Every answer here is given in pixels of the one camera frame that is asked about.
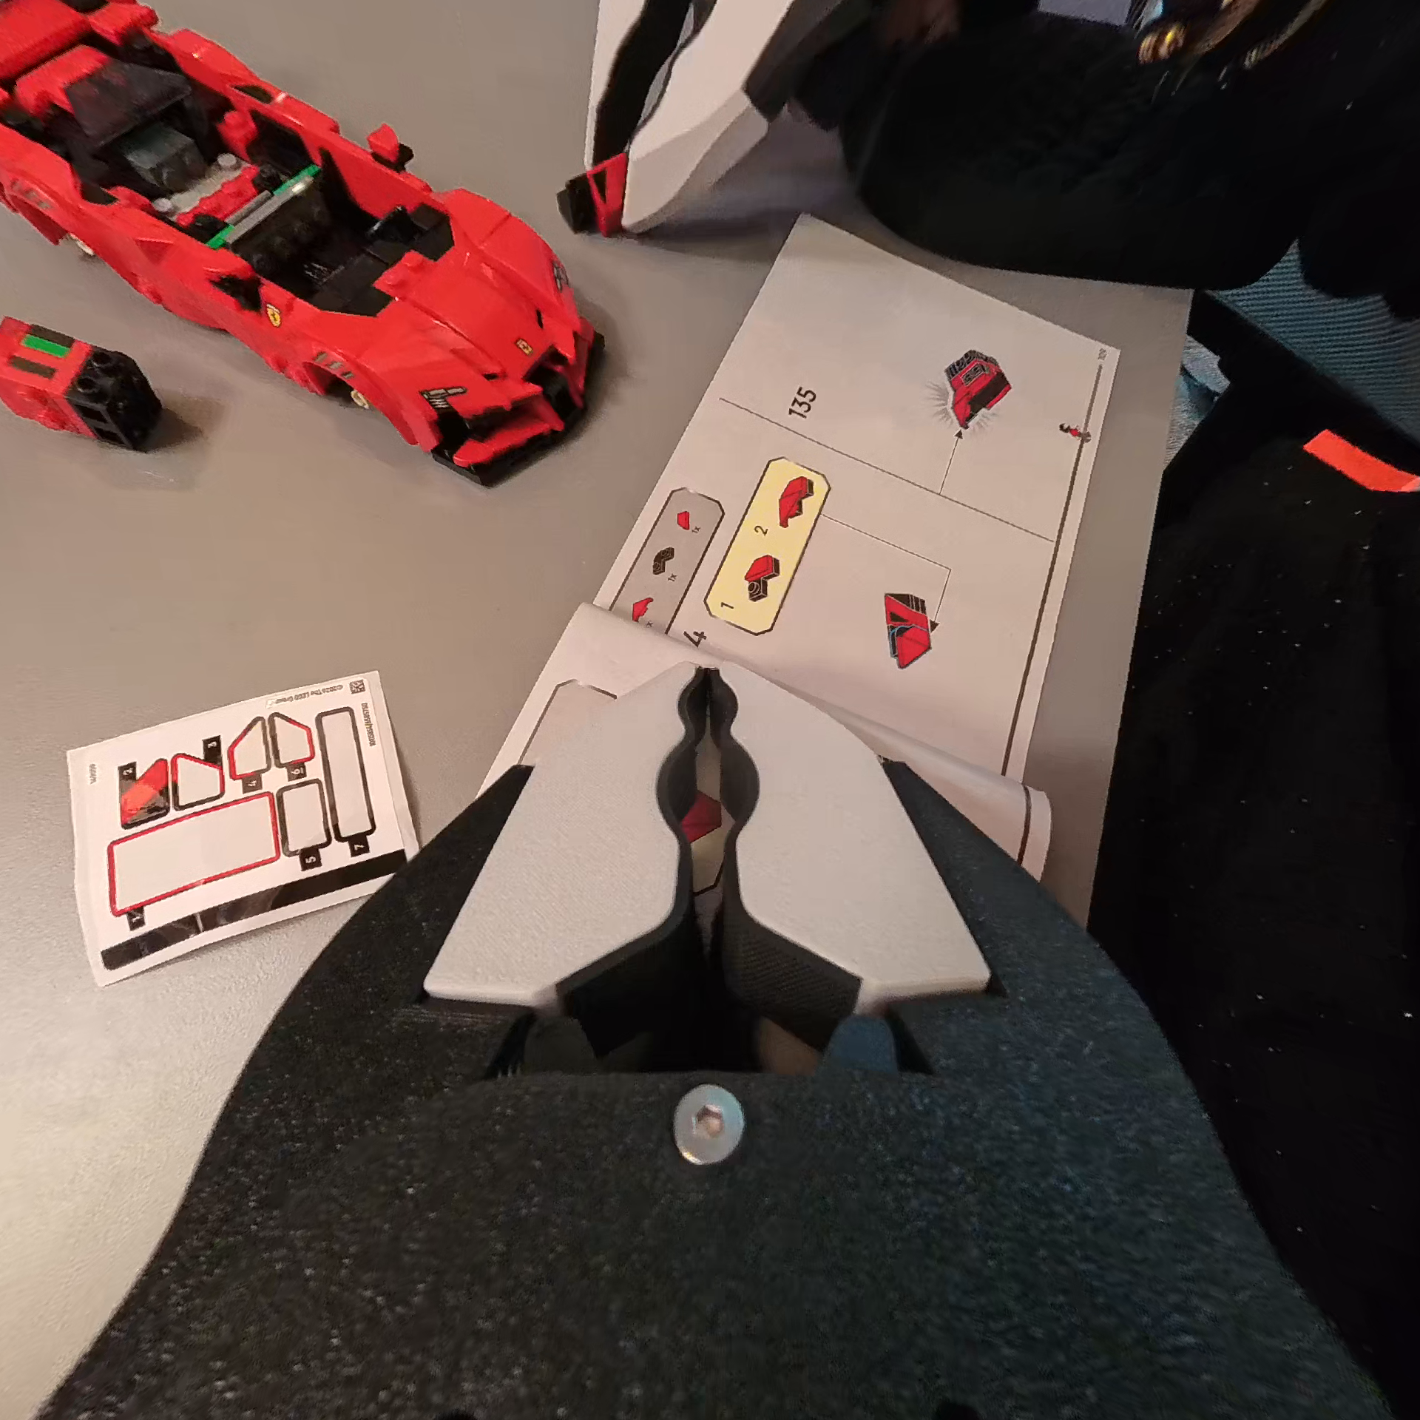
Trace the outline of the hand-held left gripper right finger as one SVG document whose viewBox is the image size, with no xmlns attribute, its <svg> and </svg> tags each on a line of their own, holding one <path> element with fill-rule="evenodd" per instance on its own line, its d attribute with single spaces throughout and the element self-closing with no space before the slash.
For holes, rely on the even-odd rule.
<svg viewBox="0 0 1420 1420">
<path fill-rule="evenodd" d="M 879 755 L 746 669 L 706 687 L 731 820 L 716 922 L 731 997 L 821 1051 L 851 1018 L 985 993 L 984 951 Z"/>
</svg>

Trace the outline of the white sticker sheet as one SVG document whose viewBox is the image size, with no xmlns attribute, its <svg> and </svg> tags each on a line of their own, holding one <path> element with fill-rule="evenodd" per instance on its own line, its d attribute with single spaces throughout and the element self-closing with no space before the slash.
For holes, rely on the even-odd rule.
<svg viewBox="0 0 1420 1420">
<path fill-rule="evenodd" d="M 98 987 L 358 901 L 419 852 L 376 670 L 74 749 L 67 773 Z"/>
</svg>

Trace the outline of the red lego car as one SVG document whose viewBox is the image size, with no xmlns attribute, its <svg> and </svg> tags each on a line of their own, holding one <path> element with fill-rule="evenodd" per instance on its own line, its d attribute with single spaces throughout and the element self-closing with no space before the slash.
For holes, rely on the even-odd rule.
<svg viewBox="0 0 1420 1420">
<path fill-rule="evenodd" d="M 582 422 L 604 341 L 553 249 L 144 3 L 6 2 L 3 209 L 482 487 Z"/>
</svg>

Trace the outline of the lego instruction booklet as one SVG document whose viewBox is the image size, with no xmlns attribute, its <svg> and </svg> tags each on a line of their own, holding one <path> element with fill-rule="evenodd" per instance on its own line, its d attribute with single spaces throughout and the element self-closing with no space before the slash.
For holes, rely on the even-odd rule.
<svg viewBox="0 0 1420 1420">
<path fill-rule="evenodd" d="M 911 762 L 1027 873 L 1027 761 L 1117 349 L 793 225 L 482 789 L 567 684 L 755 670 Z"/>
</svg>

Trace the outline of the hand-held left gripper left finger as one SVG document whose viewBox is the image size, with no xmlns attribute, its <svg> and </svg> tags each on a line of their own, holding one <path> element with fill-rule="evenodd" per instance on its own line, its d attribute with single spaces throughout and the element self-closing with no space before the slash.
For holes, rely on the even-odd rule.
<svg viewBox="0 0 1420 1420">
<path fill-rule="evenodd" d="M 568 1017 L 598 1057 L 698 1030 L 707 960 L 684 823 L 706 702 L 704 670 L 679 663 L 527 770 L 425 978 L 432 999 Z"/>
</svg>

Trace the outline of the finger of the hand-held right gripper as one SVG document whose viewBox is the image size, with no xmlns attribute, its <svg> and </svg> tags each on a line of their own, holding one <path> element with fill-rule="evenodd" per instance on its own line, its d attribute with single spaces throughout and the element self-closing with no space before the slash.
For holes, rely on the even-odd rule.
<svg viewBox="0 0 1420 1420">
<path fill-rule="evenodd" d="M 709 193 L 855 27 L 854 2 L 712 3 L 630 138 L 621 228 L 645 234 Z"/>
<path fill-rule="evenodd" d="M 670 2 L 599 2 L 583 168 L 627 151 L 672 55 Z"/>
</svg>

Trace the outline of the red black green lego assembly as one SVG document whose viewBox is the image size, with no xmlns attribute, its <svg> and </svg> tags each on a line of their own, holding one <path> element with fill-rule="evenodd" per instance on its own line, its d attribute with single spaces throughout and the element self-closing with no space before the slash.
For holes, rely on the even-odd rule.
<svg viewBox="0 0 1420 1420">
<path fill-rule="evenodd" d="M 5 317 L 2 403 L 18 418 L 114 449 L 147 452 L 164 407 L 124 352 Z"/>
</svg>

